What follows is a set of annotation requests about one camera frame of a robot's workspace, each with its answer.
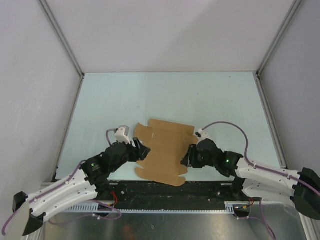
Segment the left aluminium corner post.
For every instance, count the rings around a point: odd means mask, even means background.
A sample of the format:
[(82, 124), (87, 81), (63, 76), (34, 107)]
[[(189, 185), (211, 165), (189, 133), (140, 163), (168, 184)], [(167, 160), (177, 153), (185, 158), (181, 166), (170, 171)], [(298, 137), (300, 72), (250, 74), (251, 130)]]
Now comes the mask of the left aluminium corner post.
[(46, 17), (48, 23), (50, 24), (54, 34), (56, 35), (58, 41), (60, 42), (66, 56), (70, 60), (74, 70), (77, 72), (78, 76), (82, 79), (84, 76), (84, 72), (82, 71), (79, 62), (76, 59), (76, 56), (65, 37), (60, 24), (57, 21), (57, 18), (55, 17), (54, 12), (52, 11), (49, 3), (47, 0), (37, 0), (37, 3), (39, 4), (41, 10), (44, 13), (44, 16)]

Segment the aluminium corner post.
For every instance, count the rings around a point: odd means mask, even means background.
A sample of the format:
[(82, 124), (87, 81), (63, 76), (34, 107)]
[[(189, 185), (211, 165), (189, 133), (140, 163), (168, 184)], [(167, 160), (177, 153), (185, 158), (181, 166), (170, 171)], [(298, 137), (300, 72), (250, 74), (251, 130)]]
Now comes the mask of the aluminium corner post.
[(261, 63), (259, 64), (259, 67), (256, 70), (256, 74), (258, 76), (260, 76), (264, 69), (266, 68), (266, 66), (268, 65), (269, 61), (271, 60), (273, 54), (275, 53), (277, 47), (279, 46), (279, 44), (281, 43), (283, 37), (285, 36), (285, 34), (287, 33), (287, 31), (289, 30), (294, 18), (296, 17), (296, 15), (298, 14), (300, 8), (302, 7), (302, 5), (305, 3), (304, 0), (294, 0), (288, 10), (288, 12), (286, 13), (279, 29), (276, 32), (275, 37), (273, 38), (271, 45), (269, 46), (266, 54), (264, 55)]
[(74, 70), (77, 72), (78, 76), (82, 79), (84, 76), (84, 72), (82, 71), (79, 62), (76, 59), (76, 56), (65, 37), (60, 24), (57, 21), (57, 18), (55, 17), (54, 12), (52, 11), (49, 3), (47, 0), (37, 0), (37, 3), (39, 4), (41, 10), (44, 13), (44, 16), (46, 17), (48, 23), (50, 24), (54, 34), (56, 35), (58, 41), (60, 42), (66, 56), (70, 60)]

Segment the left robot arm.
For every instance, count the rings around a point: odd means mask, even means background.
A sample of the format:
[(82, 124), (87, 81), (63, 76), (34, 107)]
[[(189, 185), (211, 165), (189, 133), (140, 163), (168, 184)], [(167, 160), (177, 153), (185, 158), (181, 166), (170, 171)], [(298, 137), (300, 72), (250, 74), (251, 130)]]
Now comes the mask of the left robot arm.
[(82, 160), (67, 177), (34, 193), (16, 193), (12, 211), (16, 213), (24, 203), (29, 204), (29, 213), (22, 235), (27, 236), (64, 210), (85, 201), (105, 200), (112, 191), (108, 180), (128, 162), (143, 161), (151, 149), (135, 137), (129, 143), (115, 142), (105, 151), (87, 160)]

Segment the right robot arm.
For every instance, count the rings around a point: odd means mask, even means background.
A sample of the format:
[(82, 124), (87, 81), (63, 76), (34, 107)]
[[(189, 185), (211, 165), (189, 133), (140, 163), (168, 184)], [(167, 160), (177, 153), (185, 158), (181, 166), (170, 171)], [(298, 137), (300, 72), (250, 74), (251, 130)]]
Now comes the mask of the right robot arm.
[(234, 177), (230, 194), (237, 201), (249, 197), (281, 202), (308, 218), (320, 218), (320, 177), (312, 169), (258, 165), (240, 153), (222, 151), (208, 138), (191, 144), (180, 163), (195, 169), (210, 166), (227, 178)]

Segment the brown cardboard box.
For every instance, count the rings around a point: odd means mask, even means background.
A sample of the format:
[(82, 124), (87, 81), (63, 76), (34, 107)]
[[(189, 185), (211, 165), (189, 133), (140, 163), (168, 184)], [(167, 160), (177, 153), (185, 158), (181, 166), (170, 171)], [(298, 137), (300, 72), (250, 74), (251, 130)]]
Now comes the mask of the brown cardboard box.
[(188, 168), (181, 160), (189, 146), (198, 142), (194, 126), (149, 119), (147, 126), (136, 125), (134, 136), (150, 148), (147, 157), (137, 162), (135, 174), (139, 178), (174, 187), (186, 182), (183, 175)]

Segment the right aluminium corner post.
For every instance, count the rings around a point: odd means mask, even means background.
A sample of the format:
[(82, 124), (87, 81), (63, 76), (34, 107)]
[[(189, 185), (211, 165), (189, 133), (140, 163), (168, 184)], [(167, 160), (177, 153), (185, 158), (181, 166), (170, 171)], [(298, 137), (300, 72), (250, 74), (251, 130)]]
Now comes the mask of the right aluminium corner post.
[(276, 32), (275, 37), (273, 38), (271, 45), (269, 46), (266, 54), (264, 55), (261, 63), (259, 64), (259, 67), (256, 70), (256, 74), (258, 76), (260, 76), (264, 69), (266, 68), (266, 66), (268, 65), (269, 61), (271, 60), (273, 54), (275, 53), (277, 47), (279, 46), (279, 44), (281, 43), (283, 37), (285, 36), (285, 34), (287, 33), (287, 31), (289, 30), (294, 18), (296, 17), (296, 15), (298, 14), (300, 8), (302, 7), (302, 5), (305, 3), (304, 0), (294, 0), (288, 10), (288, 12), (286, 13), (279, 29)]

